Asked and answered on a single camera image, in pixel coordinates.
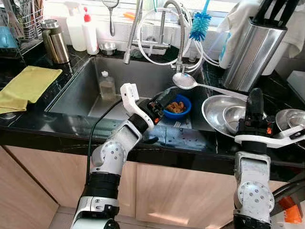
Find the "faucet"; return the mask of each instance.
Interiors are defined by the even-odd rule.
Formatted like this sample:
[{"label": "faucet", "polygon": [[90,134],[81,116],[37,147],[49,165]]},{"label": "faucet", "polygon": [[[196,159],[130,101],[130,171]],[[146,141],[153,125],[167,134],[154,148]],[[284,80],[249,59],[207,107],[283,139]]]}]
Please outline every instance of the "faucet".
[{"label": "faucet", "polygon": [[[176,70],[177,70],[177,73],[179,73],[182,71],[182,53],[183,53],[184,35],[185,35],[184,16],[182,14],[181,6],[175,0],[167,0],[166,3],[164,4],[164,8],[167,8],[168,5],[170,5],[170,4],[174,5],[174,7],[177,9],[177,12],[179,15],[180,28],[181,28],[180,47],[179,47],[179,53],[178,53],[177,62],[176,62]],[[137,27],[137,22],[139,21],[139,19],[141,20],[141,17],[142,17],[142,7],[143,7],[143,0],[137,0],[136,14],[135,14],[135,18],[132,23],[132,29],[131,29],[131,32],[129,35],[127,48],[126,48],[126,52],[124,54],[124,59],[123,59],[123,63],[125,63],[125,64],[129,64],[132,45],[138,46],[138,43],[133,40],[133,37],[134,37],[135,30]],[[161,29],[160,29],[159,42],[141,41],[141,44],[144,48],[150,48],[151,43],[155,43],[153,45],[154,49],[169,49],[170,48],[169,44],[163,43],[164,23],[165,23],[165,12],[163,11],[162,17],[161,17]]]}]

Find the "white cloth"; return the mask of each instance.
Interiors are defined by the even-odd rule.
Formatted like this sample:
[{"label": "white cloth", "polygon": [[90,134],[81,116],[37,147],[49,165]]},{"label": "white cloth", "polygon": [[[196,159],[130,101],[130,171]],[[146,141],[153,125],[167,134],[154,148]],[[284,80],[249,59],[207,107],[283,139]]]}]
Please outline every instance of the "white cloth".
[{"label": "white cloth", "polygon": [[[258,12],[262,0],[241,0],[227,14],[225,19],[220,23],[217,30],[219,32],[229,31],[229,39],[219,58],[219,63],[222,68],[227,68],[233,58],[233,53],[239,42],[244,25],[249,17],[255,16]],[[266,18],[269,17],[274,6],[274,2],[266,13]],[[279,20],[283,10],[281,10],[276,20]],[[295,12],[287,23],[288,31],[285,34],[282,42],[289,44],[289,57],[293,58],[298,55],[305,41],[305,1],[300,0]]]},{"label": "white cloth", "polygon": [[303,49],[305,41],[305,10],[295,11],[287,23],[287,33],[282,42],[289,43],[289,57],[297,56]]},{"label": "white cloth", "polygon": [[218,26],[217,30],[219,32],[230,31],[219,58],[220,67],[227,68],[232,61],[244,25],[249,17],[254,16],[258,12],[260,2],[261,0],[241,0]]}]

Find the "knife block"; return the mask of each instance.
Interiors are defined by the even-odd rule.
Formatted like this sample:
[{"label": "knife block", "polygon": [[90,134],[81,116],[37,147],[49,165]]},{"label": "knife block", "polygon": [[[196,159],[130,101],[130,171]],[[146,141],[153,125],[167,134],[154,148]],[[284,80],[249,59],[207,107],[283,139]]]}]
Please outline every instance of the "knife block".
[{"label": "knife block", "polygon": [[224,87],[249,92],[263,73],[287,28],[256,25],[250,17],[236,48],[230,68],[224,73]]}]

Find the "red bottle cap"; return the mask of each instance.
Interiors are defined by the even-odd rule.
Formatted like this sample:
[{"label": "red bottle cap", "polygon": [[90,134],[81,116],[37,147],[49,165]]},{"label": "red bottle cap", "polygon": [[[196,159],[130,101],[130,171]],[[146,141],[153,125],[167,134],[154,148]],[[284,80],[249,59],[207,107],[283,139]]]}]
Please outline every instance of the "red bottle cap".
[{"label": "red bottle cap", "polygon": [[88,11],[88,9],[87,9],[87,7],[84,7],[84,10],[85,10],[85,15],[84,15],[84,20],[85,20],[85,22],[90,22],[91,21],[91,17],[90,17],[90,15],[87,13],[87,11]]}]

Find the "small metal bowl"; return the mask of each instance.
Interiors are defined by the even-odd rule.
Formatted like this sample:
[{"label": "small metal bowl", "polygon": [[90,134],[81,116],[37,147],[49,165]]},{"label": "small metal bowl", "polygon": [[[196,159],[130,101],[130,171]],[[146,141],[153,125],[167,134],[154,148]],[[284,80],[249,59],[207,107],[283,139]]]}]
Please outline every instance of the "small metal bowl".
[{"label": "small metal bowl", "polygon": [[305,126],[305,112],[302,114],[292,115],[288,118],[288,125],[290,128],[296,127],[298,125]]},{"label": "small metal bowl", "polygon": [[236,134],[239,119],[244,118],[246,108],[244,106],[229,106],[224,109],[224,125],[231,134]]},{"label": "small metal bowl", "polygon": [[100,50],[103,55],[112,56],[116,53],[117,47],[115,43],[105,42],[100,44]]}]

